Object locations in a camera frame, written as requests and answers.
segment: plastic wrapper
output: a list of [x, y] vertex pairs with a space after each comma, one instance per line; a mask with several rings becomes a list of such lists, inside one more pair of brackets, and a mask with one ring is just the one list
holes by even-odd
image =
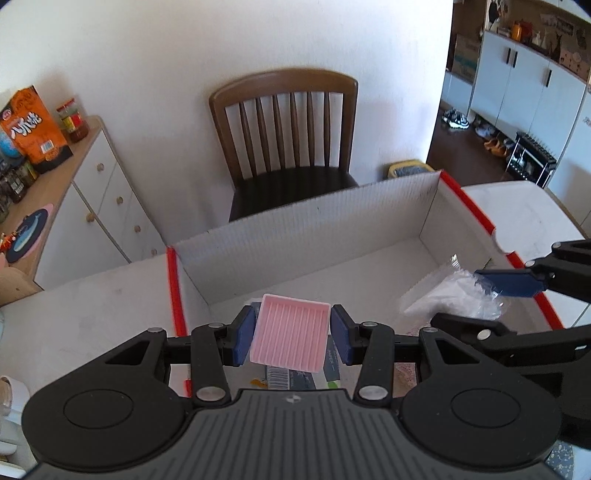
[[436, 313], [497, 320], [506, 299], [481, 275], [460, 267], [457, 257], [433, 271], [400, 298], [400, 312], [426, 326]]

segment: chair seat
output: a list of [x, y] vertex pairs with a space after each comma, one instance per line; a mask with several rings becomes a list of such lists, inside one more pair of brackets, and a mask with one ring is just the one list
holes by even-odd
[[264, 173], [238, 184], [230, 221], [356, 186], [353, 177], [337, 167], [299, 167]]

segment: wooden chair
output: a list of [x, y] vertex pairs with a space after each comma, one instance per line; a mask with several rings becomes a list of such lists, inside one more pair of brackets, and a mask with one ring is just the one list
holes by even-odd
[[[357, 186], [357, 183], [349, 174], [355, 109], [357, 106], [357, 89], [357, 80], [341, 73], [316, 69], [286, 69], [244, 77], [220, 88], [211, 95], [209, 106], [212, 111], [213, 122], [216, 125], [217, 134], [235, 187], [230, 221], [325, 193]], [[295, 96], [297, 92], [306, 93], [307, 164], [303, 164], [301, 161], [302, 155], [300, 155], [300, 133], [298, 131], [298, 112]], [[322, 166], [316, 165], [312, 92], [324, 92], [324, 165]], [[331, 123], [329, 93], [341, 93], [343, 95], [338, 167], [330, 166]], [[283, 94], [289, 94], [290, 98], [290, 127], [295, 168], [286, 168], [285, 166], [284, 130], [280, 103], [277, 98], [278, 95]], [[271, 168], [267, 125], [261, 103], [263, 97], [272, 97], [279, 163], [279, 169], [275, 171]], [[256, 122], [261, 141], [264, 172], [256, 170], [251, 129], [245, 108], [245, 102], [250, 100], [255, 101]], [[247, 179], [242, 175], [226, 111], [226, 108], [236, 104], [239, 106], [242, 136], [252, 175], [251, 178]]]

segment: chair backrest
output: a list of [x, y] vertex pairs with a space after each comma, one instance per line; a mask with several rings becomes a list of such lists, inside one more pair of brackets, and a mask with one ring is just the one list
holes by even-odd
[[280, 168], [285, 168], [285, 144], [283, 140], [283, 125], [279, 109], [278, 95], [289, 94], [290, 123], [293, 141], [295, 167], [300, 166], [300, 133], [298, 131], [298, 116], [295, 93], [306, 93], [306, 127], [308, 139], [309, 164], [315, 164], [314, 152], [314, 106], [313, 92], [324, 92], [323, 139], [324, 166], [330, 165], [330, 93], [343, 95], [343, 109], [340, 126], [339, 169], [349, 171], [351, 148], [353, 145], [353, 127], [355, 126], [355, 110], [357, 107], [357, 80], [338, 72], [317, 69], [285, 69], [271, 72], [257, 73], [236, 80], [213, 93], [209, 98], [213, 122], [222, 144], [226, 163], [232, 176], [234, 185], [243, 179], [242, 169], [238, 161], [236, 145], [232, 138], [232, 131], [228, 121], [226, 108], [239, 105], [242, 135], [246, 147], [246, 156], [253, 177], [256, 177], [256, 161], [253, 149], [251, 130], [244, 103], [255, 101], [256, 121], [261, 140], [262, 157], [267, 172], [271, 171], [269, 141], [267, 126], [261, 103], [261, 98], [272, 97], [273, 120], [275, 124], [275, 138], [277, 140], [277, 154]]

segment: pink square container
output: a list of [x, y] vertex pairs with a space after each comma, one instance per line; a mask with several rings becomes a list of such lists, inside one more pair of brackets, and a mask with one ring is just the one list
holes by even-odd
[[329, 316], [329, 303], [264, 295], [251, 345], [251, 362], [319, 372], [324, 365]]

